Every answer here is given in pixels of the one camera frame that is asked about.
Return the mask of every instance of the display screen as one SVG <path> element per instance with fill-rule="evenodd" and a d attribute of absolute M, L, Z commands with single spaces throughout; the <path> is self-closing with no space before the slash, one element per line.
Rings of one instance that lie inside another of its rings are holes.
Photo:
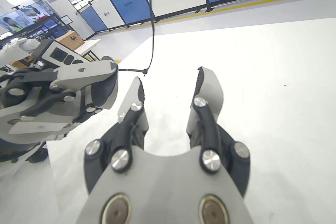
<path fill-rule="evenodd" d="M 57 26 L 57 24 L 53 20 L 45 22 L 44 25 L 49 29 Z"/>
<path fill-rule="evenodd" d="M 38 1 L 0 16 L 0 25 L 11 33 L 17 33 L 53 14 L 53 11 L 43 1 Z"/>
<path fill-rule="evenodd" d="M 20 10 L 34 22 L 41 21 L 54 14 L 43 1 L 35 2 L 27 7 L 21 8 Z"/>

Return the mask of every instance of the silver screw cap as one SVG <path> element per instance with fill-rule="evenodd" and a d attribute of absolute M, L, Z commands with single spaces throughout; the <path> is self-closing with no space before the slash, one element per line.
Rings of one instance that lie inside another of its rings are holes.
<path fill-rule="evenodd" d="M 203 99 L 202 97 L 196 97 L 193 100 L 193 103 L 198 106 L 198 107 L 205 107 L 207 105 L 207 102 L 205 99 Z"/>
<path fill-rule="evenodd" d="M 118 150 L 114 153 L 111 159 L 111 166 L 114 170 L 125 168 L 129 162 L 129 153 L 125 149 Z"/>
<path fill-rule="evenodd" d="M 219 155 L 212 151 L 212 150 L 205 150 L 202 155 L 202 161 L 204 166 L 213 172 L 216 172 L 221 167 L 221 161 L 220 161 Z"/>
<path fill-rule="evenodd" d="M 85 147 L 85 153 L 89 156 L 96 154 L 101 146 L 99 140 L 93 140 Z"/>

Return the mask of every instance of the white desk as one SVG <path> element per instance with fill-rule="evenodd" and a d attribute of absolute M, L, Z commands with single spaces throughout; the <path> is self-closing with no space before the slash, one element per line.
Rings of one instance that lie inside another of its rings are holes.
<path fill-rule="evenodd" d="M 157 155 L 188 150 L 185 130 L 197 68 L 210 68 L 224 92 L 218 123 L 251 152 L 245 203 L 254 222 L 333 223 L 335 24 L 336 19 L 322 19 L 157 36 L 152 66 L 141 76 L 150 123 L 145 150 Z M 148 39 L 119 67 L 144 69 L 150 55 Z M 119 73 L 111 110 L 64 140 L 48 142 L 62 214 L 58 223 L 74 223 L 85 203 L 84 148 L 117 121 L 134 76 Z"/>
<path fill-rule="evenodd" d="M 82 46 L 79 46 L 77 49 L 75 49 L 75 52 L 82 56 L 88 51 L 91 51 L 99 41 L 100 39 L 86 40 Z"/>

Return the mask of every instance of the robotic arm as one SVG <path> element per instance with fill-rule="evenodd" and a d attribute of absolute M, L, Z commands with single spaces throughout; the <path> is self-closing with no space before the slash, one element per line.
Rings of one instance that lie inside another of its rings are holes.
<path fill-rule="evenodd" d="M 0 162 L 17 159 L 41 141 L 63 137 L 89 117 L 111 108 L 117 64 L 89 62 L 57 41 L 45 39 L 32 56 L 44 63 L 0 77 Z"/>
<path fill-rule="evenodd" d="M 89 198 L 77 224 L 253 223 L 243 202 L 250 153 L 217 123 L 223 92 L 199 68 L 187 125 L 191 150 L 175 157 L 144 151 L 144 89 L 133 80 L 118 123 L 84 153 Z"/>
<path fill-rule="evenodd" d="M 48 137 L 64 135 L 115 102 L 118 66 L 89 62 L 54 40 L 33 53 L 47 68 L 2 76 L 2 161 L 20 157 Z M 199 68 L 186 127 L 190 151 L 157 157 L 144 151 L 149 124 L 144 88 L 136 77 L 118 122 L 84 153 L 89 198 L 78 224 L 252 223 L 243 202 L 250 173 L 248 148 L 217 124 L 223 104 L 216 75 Z"/>

